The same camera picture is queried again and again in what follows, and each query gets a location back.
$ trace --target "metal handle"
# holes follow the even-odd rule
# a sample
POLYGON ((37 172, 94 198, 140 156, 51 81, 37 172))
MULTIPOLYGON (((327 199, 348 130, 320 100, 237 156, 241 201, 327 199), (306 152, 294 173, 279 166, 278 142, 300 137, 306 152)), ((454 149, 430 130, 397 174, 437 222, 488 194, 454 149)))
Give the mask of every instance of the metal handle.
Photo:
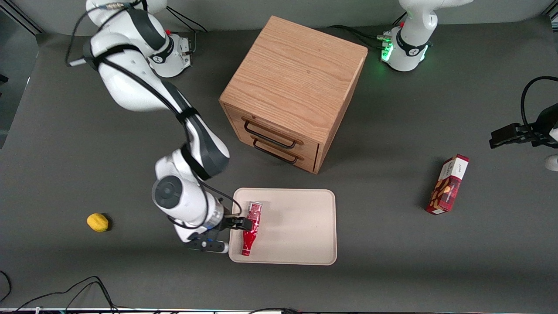
POLYGON ((246 130, 246 132, 248 132, 248 133, 250 133, 250 134, 252 134, 252 135, 256 135, 257 137, 260 137, 260 138, 262 138, 262 139, 264 139, 264 140, 266 140, 266 141, 268 141, 268 142, 270 142, 270 143, 273 143, 273 144, 275 144, 275 145, 277 145, 277 146, 279 146, 279 147, 281 147, 281 148, 284 148, 284 149, 292 149, 292 148, 295 147, 295 145, 296 145, 296 141, 292 141, 292 144, 291 144, 290 146, 287 146, 287 145, 282 144, 282 143, 280 143, 280 142, 278 142, 278 141, 276 141, 276 140, 274 140, 274 139, 272 139, 272 138, 269 138, 269 137, 267 137, 267 136, 265 136, 265 135, 263 135, 263 134, 260 134, 260 133, 258 133, 258 132, 256 132, 256 131, 252 131, 252 130, 250 130, 250 129, 248 128, 248 125, 249 125, 249 124, 250 124, 250 121, 248 121, 248 120, 246 120, 246 122, 244 123, 244 129, 246 130))
POLYGON ((282 161, 284 161, 285 163, 288 163, 288 164, 291 164, 291 165, 292 165, 292 164, 294 164, 294 163, 299 159, 298 156, 294 156, 294 157, 295 157, 294 160, 285 159, 285 158, 283 158, 283 157, 281 157, 281 156, 278 156, 278 155, 276 155, 276 154, 274 154, 274 153, 272 153, 272 152, 270 152, 270 151, 268 151, 268 150, 265 150, 265 149, 263 149, 263 148, 261 148, 261 147, 258 147, 258 146, 256 145, 257 142, 258 142, 258 139, 254 139, 254 144, 252 144, 252 145, 254 146, 255 149, 260 150, 260 151, 262 151, 262 152, 264 152, 264 153, 266 153, 266 154, 268 154, 268 155, 271 155, 271 156, 273 156, 273 157, 275 157, 275 158, 277 158, 277 159, 279 159, 279 160, 282 160, 282 161))

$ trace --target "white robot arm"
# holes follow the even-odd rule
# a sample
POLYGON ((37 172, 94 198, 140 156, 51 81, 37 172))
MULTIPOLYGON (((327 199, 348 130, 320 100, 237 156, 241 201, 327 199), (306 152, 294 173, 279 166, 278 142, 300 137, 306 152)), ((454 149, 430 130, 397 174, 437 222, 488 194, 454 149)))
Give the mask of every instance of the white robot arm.
MULTIPOLYGON (((107 1, 87 1, 88 10, 95 5, 106 6, 107 1)), ((227 166, 227 147, 184 95, 151 70, 168 74, 184 60, 176 46, 170 49, 173 39, 150 13, 130 5, 122 9, 121 5, 112 3, 110 7, 116 9, 90 12, 91 19, 103 27, 84 45, 83 59, 99 73, 120 106, 131 111, 167 109, 183 125, 187 142, 156 163, 153 201, 167 214, 188 248, 226 253, 228 244, 215 241, 216 233, 224 228, 251 228, 249 220, 226 217, 230 213, 203 188, 203 180, 227 166), (170 53, 164 53, 163 61, 155 64, 153 56, 165 51, 170 53)), ((149 5, 162 8, 166 1, 149 1, 149 5)))
POLYGON ((434 10, 459 7, 472 1, 399 0, 408 17, 403 28, 396 26, 384 32, 384 36, 390 36, 391 41, 382 52, 381 60, 398 71, 413 70, 424 59, 428 39, 438 25, 438 16, 434 10))

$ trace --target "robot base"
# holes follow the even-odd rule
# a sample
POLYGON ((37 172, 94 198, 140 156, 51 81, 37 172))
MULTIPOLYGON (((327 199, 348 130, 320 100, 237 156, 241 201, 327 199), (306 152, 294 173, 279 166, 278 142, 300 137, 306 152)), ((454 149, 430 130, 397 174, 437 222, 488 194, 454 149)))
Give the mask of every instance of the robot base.
MULTIPOLYGON (((384 32, 385 36, 391 36, 393 39, 396 37, 397 32, 401 28, 399 26, 384 32)), ((417 65, 424 60, 425 52, 428 49, 426 46, 422 51, 418 51, 415 56, 408 56, 403 48, 399 46, 396 40, 392 40, 387 47, 382 50, 381 60, 391 66, 394 70, 401 72, 408 72, 417 67, 417 65)))
POLYGON ((164 78, 179 75, 191 65, 192 60, 188 38, 182 38, 177 34, 170 34, 169 38, 173 41, 174 48, 164 63, 156 63, 151 58, 148 58, 151 68, 164 78))

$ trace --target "lemon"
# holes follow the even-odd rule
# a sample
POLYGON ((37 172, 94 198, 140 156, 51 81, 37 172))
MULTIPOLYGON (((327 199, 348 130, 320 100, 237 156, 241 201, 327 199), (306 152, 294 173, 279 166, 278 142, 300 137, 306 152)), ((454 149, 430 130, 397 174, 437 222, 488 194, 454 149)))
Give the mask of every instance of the lemon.
POLYGON ((101 213, 93 213, 87 217, 87 224, 96 232, 108 230, 108 219, 101 213))

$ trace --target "gray tabletop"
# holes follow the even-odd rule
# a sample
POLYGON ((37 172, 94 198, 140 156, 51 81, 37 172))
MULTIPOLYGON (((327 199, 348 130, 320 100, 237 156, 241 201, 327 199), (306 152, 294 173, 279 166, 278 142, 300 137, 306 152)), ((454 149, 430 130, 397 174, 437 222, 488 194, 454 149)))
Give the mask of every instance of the gray tabletop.
MULTIPOLYGON (((169 112, 120 108, 93 70, 64 66, 67 36, 42 35, 0 152, 0 269, 14 285, 4 306, 99 275, 115 303, 133 307, 558 311, 558 174, 543 167, 555 152, 488 145, 491 131, 520 122, 525 84, 558 74, 547 18, 440 26, 410 73, 371 51, 319 175, 242 144, 217 101, 257 35, 200 34, 194 66, 170 81, 229 147, 211 185, 335 193, 337 262, 236 264, 184 249, 150 197, 155 161, 184 140, 180 125, 169 112), (441 163, 458 153, 471 161, 454 210, 432 216, 424 206, 441 163), (93 232, 93 212, 112 216, 114 230, 93 232)), ((555 90, 533 86, 530 119, 555 90)), ((94 290, 75 305, 106 306, 94 290)))

